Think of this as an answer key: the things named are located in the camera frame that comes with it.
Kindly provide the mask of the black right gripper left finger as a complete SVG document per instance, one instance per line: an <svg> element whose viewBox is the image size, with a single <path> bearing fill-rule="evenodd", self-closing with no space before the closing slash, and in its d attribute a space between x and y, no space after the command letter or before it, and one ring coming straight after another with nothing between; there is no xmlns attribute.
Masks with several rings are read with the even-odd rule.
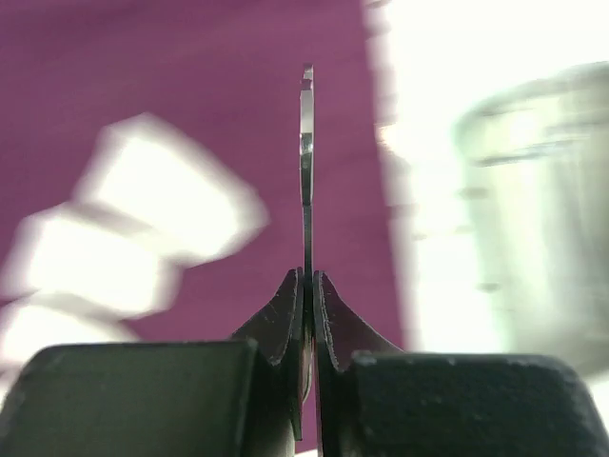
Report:
<svg viewBox="0 0 609 457"><path fill-rule="evenodd" d="M303 275L222 341L38 351L1 411L5 456L291 456L305 397Z"/></svg>

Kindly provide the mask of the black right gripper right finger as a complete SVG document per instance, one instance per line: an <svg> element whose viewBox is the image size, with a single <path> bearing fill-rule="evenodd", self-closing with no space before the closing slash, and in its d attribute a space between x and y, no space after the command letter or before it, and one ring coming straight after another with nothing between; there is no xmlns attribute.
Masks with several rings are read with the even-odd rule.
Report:
<svg viewBox="0 0 609 457"><path fill-rule="evenodd" d="M604 456L577 373L529 354L403 351L313 279L322 456Z"/></svg>

